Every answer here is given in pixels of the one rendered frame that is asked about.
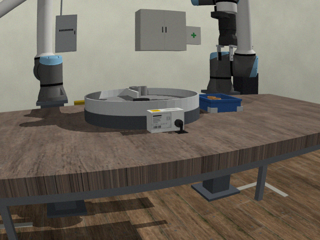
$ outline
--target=white wall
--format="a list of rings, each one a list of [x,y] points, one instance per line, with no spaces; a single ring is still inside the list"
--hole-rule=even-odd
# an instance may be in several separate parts
[[[259,93],[320,104],[320,1],[251,0],[250,5]],[[185,11],[187,26],[201,27],[201,45],[187,45],[183,52],[136,52],[139,9]],[[206,89],[209,56],[219,37],[211,11],[213,6],[193,6],[190,0],[64,0],[62,14],[78,15],[77,51],[56,53],[63,57],[65,106],[91,92],[129,86]],[[53,3],[53,53],[56,15],[60,0]],[[36,54],[37,0],[27,0],[0,18],[0,112],[40,108]]]

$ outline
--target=table top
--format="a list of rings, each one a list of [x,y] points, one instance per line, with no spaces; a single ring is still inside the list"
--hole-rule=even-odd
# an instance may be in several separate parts
[[[200,114],[187,134],[93,126],[84,105],[0,113],[0,198],[165,181],[320,144],[320,104],[237,97],[242,112]]]

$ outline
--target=wooden table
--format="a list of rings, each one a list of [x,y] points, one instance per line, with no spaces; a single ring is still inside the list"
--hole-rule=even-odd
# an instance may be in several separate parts
[[[0,113],[0,213],[8,238],[18,239],[8,206],[199,181],[193,187],[210,197],[215,180],[227,185],[230,174],[256,167],[261,200],[268,164],[320,149],[320,104],[237,97],[242,112],[201,114],[186,134],[93,126],[84,120],[84,105]]]

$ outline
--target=cabinet door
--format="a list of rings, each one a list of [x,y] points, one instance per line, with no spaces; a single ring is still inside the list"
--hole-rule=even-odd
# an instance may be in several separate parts
[[[163,10],[140,9],[135,13],[135,50],[164,50]]]
[[[164,11],[165,38],[164,49],[166,51],[186,51],[187,34],[185,12]]]

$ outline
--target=blue bin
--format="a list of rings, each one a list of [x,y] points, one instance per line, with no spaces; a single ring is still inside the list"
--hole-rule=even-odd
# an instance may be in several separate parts
[[[235,98],[230,95],[225,95],[222,93],[216,94],[199,94],[199,106],[200,109],[207,111],[209,113],[223,113],[223,112],[237,112],[242,111],[240,98]],[[208,96],[215,96],[221,98],[219,100],[210,100]]]

